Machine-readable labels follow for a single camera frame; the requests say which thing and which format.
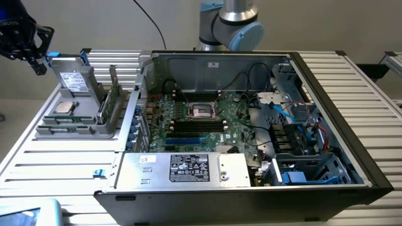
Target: blue clip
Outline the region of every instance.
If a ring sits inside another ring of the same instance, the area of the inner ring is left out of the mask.
[[[304,173],[296,171],[283,173],[282,180],[286,185],[334,185],[338,182],[338,176],[327,180],[306,180]]]
[[[105,170],[104,169],[96,169],[92,173],[93,178],[105,178]]]
[[[60,52],[48,53],[48,57],[57,57],[57,56],[60,56]]]
[[[84,64],[85,64],[87,66],[91,66],[91,65],[89,65],[88,56],[87,56],[85,52],[81,51],[81,52],[80,52],[80,55],[81,55],[81,59],[83,59],[83,61],[84,61]]]
[[[135,115],[139,115],[142,110],[143,110],[142,107],[136,105]]]

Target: power cord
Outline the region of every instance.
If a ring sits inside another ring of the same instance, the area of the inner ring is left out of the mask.
[[[167,50],[167,48],[166,48],[166,42],[164,42],[164,37],[163,37],[162,31],[160,31],[160,29],[159,29],[159,27],[158,27],[155,21],[152,20],[151,16],[150,16],[148,13],[146,12],[144,8],[140,6],[140,4],[137,3],[137,1],[136,1],[136,0],[132,0],[132,1],[136,3],[137,7],[139,7],[140,10],[144,12],[144,14],[146,14],[147,17],[150,18],[152,24],[155,25],[155,27],[156,27],[156,29],[158,29],[158,31],[159,31],[160,37],[162,37],[163,47],[164,47],[164,49]]]

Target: white slatted shelf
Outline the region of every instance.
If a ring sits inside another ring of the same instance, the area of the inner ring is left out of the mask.
[[[381,101],[377,92],[361,79],[346,59],[334,52],[300,52],[323,89],[332,99],[357,136],[367,147],[395,191],[371,205],[357,205],[327,222],[264,224],[267,226],[399,226],[402,225],[402,122]],[[137,51],[92,50],[96,79],[109,84],[108,68],[101,63],[137,63]],[[117,78],[123,89],[131,90],[139,73],[135,64],[117,65]],[[105,182],[92,179],[95,169],[108,170],[112,164],[113,144],[103,141],[79,142],[47,147],[28,140],[7,168],[1,179],[0,206],[35,202],[40,197],[59,200],[65,225],[116,226],[115,220],[92,197]],[[39,184],[48,186],[40,189]]]

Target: blue latch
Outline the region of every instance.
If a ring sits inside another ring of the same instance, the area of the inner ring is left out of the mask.
[[[338,176],[332,176],[327,180],[307,180],[304,173],[295,171],[283,173],[282,180],[286,185],[332,185],[338,182]]]
[[[48,53],[48,57],[57,57],[57,56],[60,56],[60,52]]]
[[[92,177],[93,178],[105,178],[105,170],[104,169],[93,170]]]

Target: black cable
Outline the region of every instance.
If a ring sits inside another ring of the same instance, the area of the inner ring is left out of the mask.
[[[159,29],[159,27],[158,27],[155,21],[154,21],[152,18],[150,17],[148,13],[146,12],[144,8],[140,6],[140,4],[137,3],[137,1],[136,1],[136,0],[132,0],[132,1],[136,3],[137,7],[142,9],[142,11],[144,12],[144,14],[146,14],[147,17],[150,18],[151,22],[154,23],[154,25],[155,25],[155,27],[156,27],[156,29],[158,29],[158,31],[159,31],[160,37],[162,37],[163,47],[164,47],[164,49],[167,49],[167,48],[166,48],[164,37],[163,37],[162,31],[160,31],[160,29]]]
[[[267,80],[267,83],[271,84],[271,69],[268,67],[268,65],[266,65],[266,63],[263,62],[256,62],[254,65],[251,65],[250,69],[248,69],[248,82],[250,82],[250,76],[251,76],[251,70],[252,68],[256,66],[256,65],[263,65],[267,69],[267,75],[268,75],[268,80]]]
[[[224,111],[224,109],[222,109],[222,110],[218,112],[216,116],[220,115],[220,113],[222,113],[223,111]]]
[[[166,87],[166,83],[168,83],[168,81],[172,81],[174,83],[176,83],[176,80],[174,80],[174,79],[166,79],[166,80],[163,81],[163,85],[162,85],[162,94],[166,94],[166,92],[164,92],[164,87]]]
[[[270,132],[270,130],[268,130],[267,128],[264,128],[264,127],[260,127],[260,126],[252,126],[252,125],[247,125],[246,123],[243,123],[243,122],[240,121],[240,119],[239,119],[239,116],[238,116],[238,121],[240,122],[240,124],[243,124],[243,125],[247,126],[248,128],[263,129],[263,130],[266,130],[267,132]],[[252,147],[258,147],[258,146],[260,146],[260,145],[264,145],[264,144],[272,142],[272,141],[267,141],[267,142],[263,142],[263,143],[259,144],[259,145],[252,145],[252,144],[250,144],[250,143],[247,142],[247,139],[246,139],[246,143],[247,143],[250,146],[252,146]]]
[[[244,74],[246,77],[247,77],[247,80],[248,80],[248,75],[247,75],[247,73],[246,73],[246,72],[239,72],[239,73],[236,74],[235,78],[232,79],[231,83],[228,83],[220,90],[227,89],[227,88],[232,85],[232,83],[234,83],[234,82],[236,81],[236,79],[239,78],[240,74]]]
[[[250,135],[248,135],[248,137],[246,138],[246,143],[247,143],[247,145],[250,145],[251,147],[258,147],[258,146],[260,146],[260,145],[264,145],[264,144],[267,144],[267,143],[271,143],[271,142],[272,142],[272,141],[267,141],[267,142],[263,142],[263,143],[262,143],[262,144],[259,144],[259,145],[252,145],[252,144],[250,144],[250,143],[248,143],[248,138],[250,138],[251,134],[250,134]]]

